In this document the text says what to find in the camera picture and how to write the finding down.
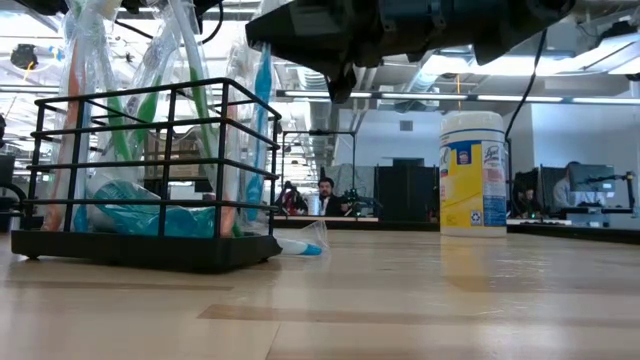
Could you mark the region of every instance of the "blue plastic item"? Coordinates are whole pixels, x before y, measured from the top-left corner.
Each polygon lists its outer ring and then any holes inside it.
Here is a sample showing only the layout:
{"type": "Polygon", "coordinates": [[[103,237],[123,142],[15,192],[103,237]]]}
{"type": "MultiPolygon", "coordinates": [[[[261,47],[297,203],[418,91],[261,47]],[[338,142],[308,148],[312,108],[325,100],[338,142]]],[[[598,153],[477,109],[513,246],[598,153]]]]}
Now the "blue plastic item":
{"type": "MultiPolygon", "coordinates": [[[[94,199],[148,199],[159,197],[147,189],[124,180],[112,180],[102,185],[94,199]]],[[[158,235],[159,205],[96,205],[115,223],[121,234],[158,235]]],[[[213,237],[215,208],[186,209],[168,206],[165,218],[165,235],[179,237],[213,237]]]]}
{"type": "MultiPolygon", "coordinates": [[[[260,68],[258,69],[258,73],[256,74],[256,96],[264,101],[265,103],[269,103],[269,97],[271,96],[271,47],[268,44],[265,44],[262,48],[262,55],[260,57],[260,68]]],[[[265,134],[267,131],[267,111],[260,105],[255,105],[256,107],[256,128],[255,130],[260,134],[265,134]]],[[[253,158],[253,166],[259,169],[264,168],[266,162],[266,147],[265,144],[257,139],[255,141],[255,155],[253,158]]],[[[247,185],[247,202],[249,204],[260,204],[260,200],[262,199],[262,190],[263,190],[263,178],[259,174],[252,174],[251,179],[247,185]]],[[[258,210],[257,209],[247,209],[247,220],[248,221],[256,221],[258,218],[258,210]]]]}

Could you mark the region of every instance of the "cable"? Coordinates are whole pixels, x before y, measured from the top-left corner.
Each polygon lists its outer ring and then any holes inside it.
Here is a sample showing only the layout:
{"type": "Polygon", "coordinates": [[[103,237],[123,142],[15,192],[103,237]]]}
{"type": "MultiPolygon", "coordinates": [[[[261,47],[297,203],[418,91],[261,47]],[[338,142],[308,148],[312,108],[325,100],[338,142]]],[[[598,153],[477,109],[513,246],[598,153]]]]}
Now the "cable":
{"type": "Polygon", "coordinates": [[[584,28],[584,25],[582,25],[582,24],[576,24],[576,27],[578,28],[578,30],[580,30],[580,32],[582,32],[583,34],[585,34],[585,35],[587,35],[587,36],[590,36],[590,37],[592,37],[592,38],[599,38],[599,37],[600,37],[600,35],[598,35],[597,33],[596,33],[595,35],[590,34],[590,33],[587,31],[587,29],[585,29],[585,28],[584,28]]]}
{"type": "Polygon", "coordinates": [[[216,28],[213,29],[213,32],[211,33],[211,35],[207,36],[204,40],[202,40],[202,44],[206,44],[209,41],[213,40],[213,38],[216,37],[216,35],[218,35],[218,32],[222,27],[222,22],[224,21],[224,6],[222,6],[222,0],[220,0],[220,2],[218,3],[218,9],[220,11],[220,16],[218,17],[218,25],[216,25],[216,28]]]}
{"type": "MultiPolygon", "coordinates": [[[[216,28],[213,29],[213,32],[211,33],[211,35],[207,36],[204,40],[202,40],[202,44],[206,44],[209,41],[213,40],[214,37],[216,37],[216,35],[218,35],[218,32],[220,31],[220,28],[222,28],[222,22],[224,21],[224,6],[222,6],[222,0],[220,0],[220,2],[218,3],[218,9],[220,11],[220,18],[218,19],[218,25],[216,25],[216,28]]],[[[134,33],[145,37],[147,39],[153,39],[152,35],[147,34],[146,32],[136,28],[135,26],[131,26],[129,24],[125,24],[121,21],[119,21],[118,19],[116,19],[114,21],[114,23],[118,26],[121,26],[127,30],[133,31],[134,33]]]]}
{"type": "Polygon", "coordinates": [[[538,45],[538,51],[536,52],[536,58],[533,61],[533,74],[531,74],[531,79],[529,80],[529,85],[527,86],[527,89],[524,91],[524,94],[522,95],[522,99],[520,100],[520,103],[518,104],[518,107],[516,108],[516,111],[513,112],[513,116],[511,117],[511,121],[509,121],[509,126],[507,127],[507,132],[504,135],[505,138],[509,137],[509,133],[511,132],[511,128],[513,127],[513,123],[515,122],[516,118],[518,117],[518,113],[520,113],[520,110],[522,110],[522,106],[527,101],[527,97],[529,97],[529,93],[531,92],[531,89],[533,88],[533,84],[536,82],[536,70],[538,70],[538,64],[540,63],[540,58],[542,57],[542,50],[544,49],[544,46],[545,46],[546,42],[547,42],[547,29],[544,29],[544,31],[542,32],[542,36],[540,37],[540,44],[538,45]]]}

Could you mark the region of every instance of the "yellow label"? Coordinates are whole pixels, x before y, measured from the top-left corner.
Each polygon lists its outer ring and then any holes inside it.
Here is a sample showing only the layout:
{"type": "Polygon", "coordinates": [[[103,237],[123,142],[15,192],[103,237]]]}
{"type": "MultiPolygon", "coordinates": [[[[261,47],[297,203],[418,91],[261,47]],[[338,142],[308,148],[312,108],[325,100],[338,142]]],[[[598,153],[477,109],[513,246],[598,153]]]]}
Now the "yellow label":
{"type": "Polygon", "coordinates": [[[442,226],[483,225],[482,143],[459,141],[440,150],[440,222],[442,226]]]}

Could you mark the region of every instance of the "ceiling light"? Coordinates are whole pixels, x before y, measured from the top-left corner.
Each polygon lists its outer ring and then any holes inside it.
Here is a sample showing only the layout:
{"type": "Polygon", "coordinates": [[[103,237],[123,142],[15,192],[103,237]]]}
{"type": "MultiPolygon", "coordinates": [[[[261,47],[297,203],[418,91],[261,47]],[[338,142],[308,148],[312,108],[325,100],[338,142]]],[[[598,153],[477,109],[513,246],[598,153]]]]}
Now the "ceiling light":
{"type": "Polygon", "coordinates": [[[612,74],[612,75],[640,74],[640,57],[637,57],[629,61],[628,63],[609,71],[609,74],[612,74]]]}
{"type": "Polygon", "coordinates": [[[9,93],[41,93],[41,94],[57,94],[59,88],[53,86],[0,86],[0,92],[9,93]]]}
{"type": "Polygon", "coordinates": [[[351,93],[351,97],[354,99],[368,99],[371,97],[371,93],[354,92],[351,93]]]}
{"type": "MultiPolygon", "coordinates": [[[[540,58],[536,69],[537,75],[553,75],[559,72],[556,56],[540,58]]],[[[475,61],[470,65],[467,59],[456,56],[433,55],[422,67],[425,74],[477,74],[503,76],[529,76],[533,73],[534,58],[532,56],[502,56],[486,65],[480,66],[475,61]]]]}
{"type": "Polygon", "coordinates": [[[329,92],[328,91],[285,91],[284,96],[306,97],[306,98],[328,98],[329,92]]]}
{"type": "Polygon", "coordinates": [[[555,65],[556,70],[557,72],[585,71],[630,44],[631,42],[607,41],[607,39],[605,39],[600,46],[593,50],[582,53],[574,58],[558,61],[555,65]]]}
{"type": "MultiPolygon", "coordinates": [[[[478,95],[480,101],[518,102],[522,96],[513,95],[478,95]]],[[[528,96],[527,102],[559,103],[563,100],[557,96],[528,96]]]]}
{"type": "Polygon", "coordinates": [[[382,93],[383,99],[390,100],[467,100],[467,95],[457,94],[429,94],[429,93],[382,93]]]}
{"type": "Polygon", "coordinates": [[[616,99],[616,98],[574,98],[577,104],[594,105],[640,105],[640,99],[616,99]]]}

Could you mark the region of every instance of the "black cabinet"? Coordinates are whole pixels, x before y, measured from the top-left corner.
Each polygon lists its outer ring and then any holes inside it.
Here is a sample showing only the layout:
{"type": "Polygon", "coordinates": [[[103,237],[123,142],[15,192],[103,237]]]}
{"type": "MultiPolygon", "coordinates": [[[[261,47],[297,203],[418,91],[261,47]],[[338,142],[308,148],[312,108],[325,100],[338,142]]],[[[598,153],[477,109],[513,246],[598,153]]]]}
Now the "black cabinet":
{"type": "Polygon", "coordinates": [[[382,204],[381,221],[426,222],[437,169],[394,166],[376,168],[376,197],[382,204]]]}

